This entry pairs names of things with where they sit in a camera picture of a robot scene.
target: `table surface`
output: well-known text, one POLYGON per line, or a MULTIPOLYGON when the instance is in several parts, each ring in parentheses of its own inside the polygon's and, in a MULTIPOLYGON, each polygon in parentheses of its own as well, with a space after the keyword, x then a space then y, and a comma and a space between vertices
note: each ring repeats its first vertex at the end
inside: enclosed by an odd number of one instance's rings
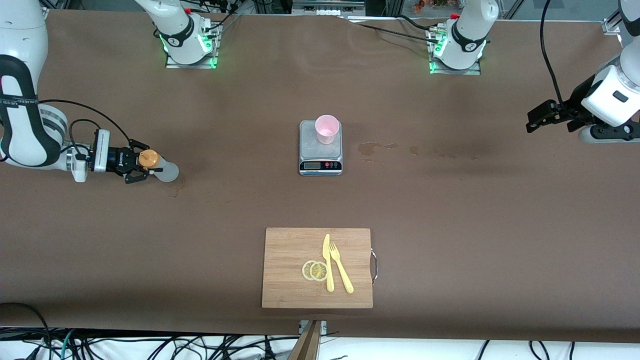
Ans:
MULTIPOLYGON (((100 109, 180 177, 0 166, 0 300, 53 327, 289 334, 318 318, 344 336, 638 339, 639 149, 525 132, 554 96, 538 24, 496 23, 483 75, 461 77, 336 17, 242 17, 216 70, 165 69, 144 13, 52 11, 47 27, 40 98, 100 109), (301 177, 298 124, 325 113, 345 171, 301 177), (371 228, 374 308, 262 309, 267 227, 371 228)), ((566 97, 620 49, 597 23, 547 31, 566 97)))

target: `knife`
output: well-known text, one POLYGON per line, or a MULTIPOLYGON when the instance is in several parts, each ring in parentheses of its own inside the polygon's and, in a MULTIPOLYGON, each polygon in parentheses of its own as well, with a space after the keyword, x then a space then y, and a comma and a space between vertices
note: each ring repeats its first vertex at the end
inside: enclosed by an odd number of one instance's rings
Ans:
POLYGON ((333 292, 333 274, 331 273, 331 255, 329 254, 329 234, 324 237, 322 257, 326 261, 326 290, 333 292))

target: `knife handle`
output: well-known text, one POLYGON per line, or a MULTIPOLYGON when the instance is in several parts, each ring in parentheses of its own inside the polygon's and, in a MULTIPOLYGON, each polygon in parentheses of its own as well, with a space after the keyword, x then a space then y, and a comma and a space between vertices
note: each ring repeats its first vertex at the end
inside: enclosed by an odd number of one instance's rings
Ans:
POLYGON ((333 285, 333 274, 331 273, 331 259, 329 259, 329 261, 327 262, 328 264, 326 265, 326 290, 332 293, 335 287, 333 285))
POLYGON ((342 263, 340 261, 336 261, 336 264, 338 264, 338 270, 340 270, 340 277, 342 278, 344 289, 347 290, 347 294, 352 294, 353 285, 351 284, 351 280, 349 280, 349 277, 347 276, 347 272, 344 271, 344 268, 342 267, 342 263))

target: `water spill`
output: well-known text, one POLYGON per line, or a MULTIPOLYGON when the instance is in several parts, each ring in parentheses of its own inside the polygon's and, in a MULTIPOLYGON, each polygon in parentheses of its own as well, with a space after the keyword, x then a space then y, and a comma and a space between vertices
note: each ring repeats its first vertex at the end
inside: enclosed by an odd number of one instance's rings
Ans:
POLYGON ((377 142, 364 142, 358 145, 358 151, 364 156, 371 156, 376 153, 376 148, 380 147, 377 142))

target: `metal handle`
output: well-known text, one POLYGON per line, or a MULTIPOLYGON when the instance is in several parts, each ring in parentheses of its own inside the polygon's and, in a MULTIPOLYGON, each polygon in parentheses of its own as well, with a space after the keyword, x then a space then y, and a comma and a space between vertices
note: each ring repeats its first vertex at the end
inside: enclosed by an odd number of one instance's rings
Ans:
POLYGON ((373 256, 374 264, 376 265, 376 275, 371 279, 371 284, 373 285, 378 278, 378 257, 376 256, 376 253, 373 252, 373 248, 371 248, 371 256, 373 256))

